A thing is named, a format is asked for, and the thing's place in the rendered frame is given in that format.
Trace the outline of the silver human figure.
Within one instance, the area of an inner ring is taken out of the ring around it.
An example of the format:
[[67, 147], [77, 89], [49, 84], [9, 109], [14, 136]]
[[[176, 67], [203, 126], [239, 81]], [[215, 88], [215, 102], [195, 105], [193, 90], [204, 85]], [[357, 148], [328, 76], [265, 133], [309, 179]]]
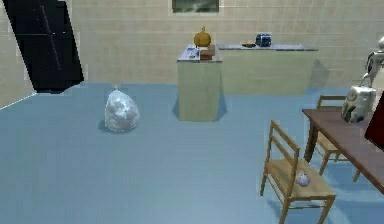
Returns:
[[384, 36], [378, 43], [377, 49], [372, 51], [366, 61], [365, 74], [358, 85], [352, 86], [344, 101], [341, 118], [347, 123], [363, 121], [372, 111], [376, 98], [376, 90], [372, 87], [374, 79], [380, 69], [384, 67]]

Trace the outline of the narrow pale green cupboard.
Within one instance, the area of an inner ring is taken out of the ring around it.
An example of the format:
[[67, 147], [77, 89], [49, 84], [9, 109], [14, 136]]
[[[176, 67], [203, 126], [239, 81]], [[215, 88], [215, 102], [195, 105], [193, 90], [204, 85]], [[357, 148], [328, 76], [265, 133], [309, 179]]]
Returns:
[[223, 58], [215, 48], [211, 60], [189, 59], [187, 49], [191, 47], [196, 46], [188, 44], [177, 59], [178, 118], [193, 122], [215, 121], [223, 91]]

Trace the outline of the brown bread loaf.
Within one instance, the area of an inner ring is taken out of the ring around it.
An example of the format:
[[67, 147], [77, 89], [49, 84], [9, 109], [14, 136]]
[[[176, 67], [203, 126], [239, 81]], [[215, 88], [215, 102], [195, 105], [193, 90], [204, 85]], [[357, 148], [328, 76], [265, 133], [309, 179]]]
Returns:
[[215, 56], [215, 46], [209, 45], [207, 47], [199, 48], [199, 55], [201, 60], [211, 60]]

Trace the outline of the white rubbish bag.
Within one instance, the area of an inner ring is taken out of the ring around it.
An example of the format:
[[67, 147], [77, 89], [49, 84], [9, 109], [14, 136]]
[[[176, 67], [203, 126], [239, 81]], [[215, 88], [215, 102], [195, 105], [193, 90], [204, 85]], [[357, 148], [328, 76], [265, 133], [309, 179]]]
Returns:
[[136, 102], [127, 94], [115, 88], [108, 96], [104, 122], [112, 131], [129, 131], [134, 129], [140, 120], [140, 112]]

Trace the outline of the orange round kettle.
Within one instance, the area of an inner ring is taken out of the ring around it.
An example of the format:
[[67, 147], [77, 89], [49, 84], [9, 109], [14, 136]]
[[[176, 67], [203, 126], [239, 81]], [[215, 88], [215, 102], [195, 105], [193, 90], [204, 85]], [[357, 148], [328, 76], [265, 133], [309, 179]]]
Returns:
[[205, 27], [202, 27], [201, 31], [195, 34], [194, 44], [197, 47], [208, 47], [211, 44], [211, 36], [206, 32]]

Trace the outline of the long pale green cupboard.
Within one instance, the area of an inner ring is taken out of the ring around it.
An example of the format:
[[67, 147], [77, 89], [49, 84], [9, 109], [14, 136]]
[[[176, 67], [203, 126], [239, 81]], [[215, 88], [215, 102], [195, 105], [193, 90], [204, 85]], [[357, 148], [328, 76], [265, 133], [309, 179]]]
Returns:
[[317, 54], [303, 45], [221, 45], [219, 50], [226, 94], [303, 95]]

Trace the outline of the dark framed window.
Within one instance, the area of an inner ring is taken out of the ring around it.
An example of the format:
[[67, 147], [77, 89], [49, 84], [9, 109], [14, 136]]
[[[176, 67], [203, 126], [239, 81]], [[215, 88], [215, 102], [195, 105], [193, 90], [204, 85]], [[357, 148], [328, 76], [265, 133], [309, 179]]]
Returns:
[[174, 13], [217, 13], [220, 0], [172, 0]]

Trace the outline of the wooden chair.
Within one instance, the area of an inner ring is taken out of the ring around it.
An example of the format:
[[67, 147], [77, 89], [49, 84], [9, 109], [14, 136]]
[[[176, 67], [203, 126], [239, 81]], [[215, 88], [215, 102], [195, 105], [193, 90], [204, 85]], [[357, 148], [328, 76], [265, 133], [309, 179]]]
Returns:
[[[339, 108], [339, 105], [325, 105], [326, 101], [345, 101], [345, 96], [342, 95], [320, 95], [316, 108]], [[347, 161], [347, 158], [341, 157], [341, 152], [321, 133], [318, 133], [316, 152], [322, 157], [322, 163], [319, 169], [319, 174], [322, 175], [329, 161]]]
[[[301, 187], [295, 182], [296, 176], [306, 172], [310, 183]], [[336, 192], [325, 179], [303, 158], [300, 147], [274, 121], [270, 121], [266, 157], [261, 178], [260, 195], [264, 195], [269, 182], [282, 205], [279, 224], [285, 224], [290, 209], [321, 208], [315, 224], [325, 224], [327, 215], [336, 199]]]

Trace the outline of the small white round ball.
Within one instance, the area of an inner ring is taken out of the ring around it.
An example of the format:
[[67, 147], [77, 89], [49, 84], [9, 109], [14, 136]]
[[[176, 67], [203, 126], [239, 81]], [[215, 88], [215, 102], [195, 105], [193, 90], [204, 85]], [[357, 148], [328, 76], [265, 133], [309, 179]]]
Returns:
[[296, 176], [295, 182], [301, 187], [306, 187], [310, 183], [310, 178], [306, 172], [303, 172]]

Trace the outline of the brown wooden table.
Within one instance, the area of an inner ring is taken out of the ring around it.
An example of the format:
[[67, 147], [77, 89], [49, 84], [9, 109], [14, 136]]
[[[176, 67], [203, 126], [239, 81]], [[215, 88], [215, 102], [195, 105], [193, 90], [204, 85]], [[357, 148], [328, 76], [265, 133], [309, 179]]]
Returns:
[[336, 109], [303, 109], [310, 121], [304, 159], [310, 162], [322, 133], [384, 195], [384, 151], [364, 137], [367, 121], [346, 123]]

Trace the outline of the dark red box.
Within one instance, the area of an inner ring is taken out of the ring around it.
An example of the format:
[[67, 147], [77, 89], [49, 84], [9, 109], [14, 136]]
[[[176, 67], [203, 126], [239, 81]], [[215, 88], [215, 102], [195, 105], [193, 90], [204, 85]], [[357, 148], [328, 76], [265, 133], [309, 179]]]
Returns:
[[365, 138], [384, 151], [384, 90], [375, 101], [375, 111], [366, 129]]

